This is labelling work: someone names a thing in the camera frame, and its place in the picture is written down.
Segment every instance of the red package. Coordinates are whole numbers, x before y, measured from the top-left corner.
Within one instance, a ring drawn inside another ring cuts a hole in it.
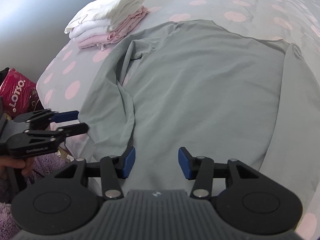
[[[4,79],[0,96],[3,98],[4,111],[12,117],[34,111],[39,101],[36,84],[14,68]]]

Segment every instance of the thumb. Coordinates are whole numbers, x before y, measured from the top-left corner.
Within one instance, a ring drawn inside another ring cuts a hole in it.
[[[17,160],[11,156],[0,156],[0,167],[11,167],[15,169],[23,169],[26,166],[24,160]]]

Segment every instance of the bed sheet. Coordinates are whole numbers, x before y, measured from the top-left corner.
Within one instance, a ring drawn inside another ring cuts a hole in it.
[[[150,14],[132,33],[166,21],[207,19],[243,36],[265,40],[284,39],[296,43],[318,82],[320,81],[320,0],[146,0]],[[103,60],[114,45],[78,49],[70,41],[48,65],[37,91],[43,106],[55,111],[79,110]],[[123,86],[134,69],[129,69]],[[86,157],[86,136],[66,140],[75,157]],[[320,188],[299,227],[305,239],[317,239],[320,227]]]

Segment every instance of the white folded cloth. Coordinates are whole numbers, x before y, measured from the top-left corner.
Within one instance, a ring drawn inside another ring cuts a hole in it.
[[[84,21],[83,23],[81,23],[80,25],[74,27],[70,33],[69,33],[69,38],[73,39],[79,35],[81,35],[82,33],[91,30],[91,29],[95,29],[97,27],[103,27],[106,32],[112,32],[114,31],[118,25],[123,22],[128,15],[134,14],[137,10],[139,10],[143,4],[144,0],[136,0],[135,3],[133,3],[132,5],[130,5],[128,8],[127,6],[125,6],[123,8],[123,13],[119,16],[118,19],[114,19],[113,20],[113,24],[110,25],[110,19],[103,19],[103,20],[90,20],[90,21]]]
[[[138,6],[140,2],[141,0],[96,0],[88,3],[68,23],[64,33],[69,33],[72,28],[81,25],[85,21],[108,19],[108,25],[115,25],[115,22],[121,17],[125,19],[130,14],[129,11],[133,10],[132,6],[136,6],[135,10],[141,7],[142,3]]]

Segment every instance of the pink folded cloth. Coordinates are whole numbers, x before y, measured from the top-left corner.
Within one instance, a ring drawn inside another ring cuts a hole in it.
[[[129,15],[119,26],[111,33],[92,36],[84,41],[78,43],[80,49],[96,46],[118,43],[130,31],[132,31],[137,24],[146,16],[148,9],[142,6],[136,13]]]

